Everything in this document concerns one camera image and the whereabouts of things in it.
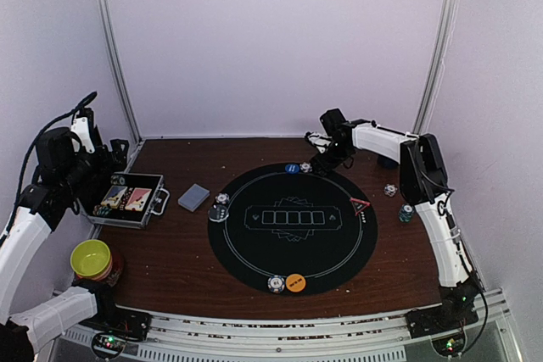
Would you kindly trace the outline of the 10 chips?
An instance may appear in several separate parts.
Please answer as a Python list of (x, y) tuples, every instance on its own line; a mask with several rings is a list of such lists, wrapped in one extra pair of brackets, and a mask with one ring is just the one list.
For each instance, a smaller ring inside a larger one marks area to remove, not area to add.
[(272, 293), (281, 293), (286, 287), (286, 281), (283, 276), (270, 276), (267, 280), (268, 290)]
[(300, 170), (303, 172), (303, 173), (310, 173), (312, 172), (312, 166), (310, 163), (308, 162), (303, 162), (299, 165), (299, 168)]
[(215, 201), (217, 204), (227, 205), (230, 201), (230, 197), (227, 193), (221, 192), (216, 195)]

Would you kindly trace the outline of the blue small blind button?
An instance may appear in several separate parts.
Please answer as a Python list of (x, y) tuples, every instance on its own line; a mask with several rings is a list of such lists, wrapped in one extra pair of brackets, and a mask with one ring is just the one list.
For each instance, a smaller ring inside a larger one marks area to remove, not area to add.
[(300, 172), (298, 164), (290, 163), (285, 165), (285, 172), (288, 174), (297, 174)]

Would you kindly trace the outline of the red triangular all-in marker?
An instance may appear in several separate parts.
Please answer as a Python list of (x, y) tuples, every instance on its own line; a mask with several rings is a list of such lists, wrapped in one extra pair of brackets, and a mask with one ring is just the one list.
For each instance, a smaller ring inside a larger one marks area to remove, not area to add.
[(359, 198), (350, 198), (350, 203), (352, 204), (355, 211), (355, 216), (361, 215), (367, 208), (371, 206), (370, 202)]

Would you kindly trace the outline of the blue white 10 chip stack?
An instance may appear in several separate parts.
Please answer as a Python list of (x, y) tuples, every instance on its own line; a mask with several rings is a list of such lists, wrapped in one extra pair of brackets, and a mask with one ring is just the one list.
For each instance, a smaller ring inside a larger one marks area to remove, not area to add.
[(384, 188), (383, 188), (383, 193), (392, 198), (394, 197), (399, 191), (399, 188), (394, 185), (394, 184), (387, 184)]

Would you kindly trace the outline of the green blue 50 chip stack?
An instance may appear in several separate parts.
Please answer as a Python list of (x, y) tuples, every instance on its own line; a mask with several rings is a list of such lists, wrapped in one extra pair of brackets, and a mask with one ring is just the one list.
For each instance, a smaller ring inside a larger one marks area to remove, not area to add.
[(408, 223), (412, 220), (414, 214), (415, 214), (414, 207), (408, 203), (405, 203), (400, 207), (399, 220), (400, 222)]

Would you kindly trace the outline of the orange big blind button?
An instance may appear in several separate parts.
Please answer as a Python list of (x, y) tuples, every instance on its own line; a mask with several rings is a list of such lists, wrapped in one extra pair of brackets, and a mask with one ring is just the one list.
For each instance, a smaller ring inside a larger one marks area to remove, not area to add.
[(306, 279), (299, 273), (293, 273), (285, 278), (285, 288), (293, 293), (303, 292), (306, 288)]

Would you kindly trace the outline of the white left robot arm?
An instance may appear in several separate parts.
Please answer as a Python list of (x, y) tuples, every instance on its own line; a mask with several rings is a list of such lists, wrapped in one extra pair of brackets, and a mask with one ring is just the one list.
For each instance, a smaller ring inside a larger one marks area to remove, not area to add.
[(19, 186), (1, 235), (1, 359), (32, 361), (40, 349), (72, 326), (91, 319), (103, 331), (128, 330), (105, 282), (81, 277), (66, 291), (26, 312), (12, 302), (38, 249), (59, 226), (66, 210), (91, 215), (112, 175), (126, 167), (128, 142), (101, 141), (93, 111), (81, 102), (68, 112), (69, 127), (48, 122), (28, 151), (38, 165), (27, 187)]

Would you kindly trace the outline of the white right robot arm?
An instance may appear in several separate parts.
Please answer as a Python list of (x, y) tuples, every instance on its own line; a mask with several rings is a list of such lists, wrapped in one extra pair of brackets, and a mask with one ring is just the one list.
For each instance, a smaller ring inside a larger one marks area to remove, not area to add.
[(348, 121), (340, 109), (329, 109), (320, 122), (323, 133), (305, 133), (305, 140), (317, 150), (310, 164), (318, 175), (329, 174), (358, 150), (373, 152), (400, 167), (399, 190), (428, 234), (438, 266), (441, 301), (438, 306), (407, 313), (411, 335), (433, 335), (478, 321), (474, 299), (481, 287), (453, 216), (453, 191), (437, 138), (391, 130), (374, 120)]

